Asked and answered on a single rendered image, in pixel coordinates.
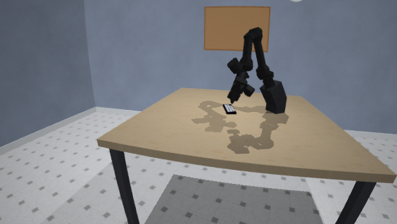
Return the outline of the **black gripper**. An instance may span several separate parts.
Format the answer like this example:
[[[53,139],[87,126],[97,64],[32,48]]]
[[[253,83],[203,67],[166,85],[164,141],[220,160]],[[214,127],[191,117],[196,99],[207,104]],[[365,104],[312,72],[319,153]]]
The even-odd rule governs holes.
[[[240,77],[243,79],[240,79]],[[239,83],[237,81],[239,81]],[[232,85],[231,92],[229,92],[229,94],[227,96],[227,98],[230,99],[231,104],[233,104],[234,101],[238,101],[239,97],[241,96],[240,94],[242,94],[242,92],[243,92],[242,91],[243,85],[244,85],[244,87],[246,87],[247,83],[248,83],[247,80],[245,80],[245,78],[242,76],[237,76],[237,78],[234,80],[234,82],[235,83]]]

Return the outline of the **black keyboard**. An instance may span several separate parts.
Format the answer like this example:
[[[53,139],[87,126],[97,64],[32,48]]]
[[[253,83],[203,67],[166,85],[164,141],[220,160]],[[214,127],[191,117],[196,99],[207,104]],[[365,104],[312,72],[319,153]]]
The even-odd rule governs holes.
[[[227,114],[237,114],[237,112],[233,109],[231,104],[223,104],[223,107]]]

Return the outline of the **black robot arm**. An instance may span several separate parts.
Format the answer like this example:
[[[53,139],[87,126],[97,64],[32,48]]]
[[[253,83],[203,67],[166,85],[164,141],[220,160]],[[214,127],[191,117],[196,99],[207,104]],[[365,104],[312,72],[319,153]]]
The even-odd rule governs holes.
[[[237,74],[236,76],[242,76],[245,78],[245,80],[246,78],[249,78],[247,71],[253,70],[253,61],[251,59],[252,44],[253,44],[258,62],[258,69],[256,69],[256,73],[258,78],[260,80],[263,80],[263,84],[265,85],[266,89],[268,89],[275,86],[276,84],[273,80],[274,73],[270,71],[269,67],[265,63],[265,57],[261,43],[261,40],[263,38],[262,33],[263,31],[259,27],[249,30],[244,35],[243,56],[240,62],[237,60],[237,58],[233,58],[227,64],[227,66],[234,74]],[[255,89],[247,84],[246,88],[243,89],[242,93],[250,97],[254,93],[254,91]]]

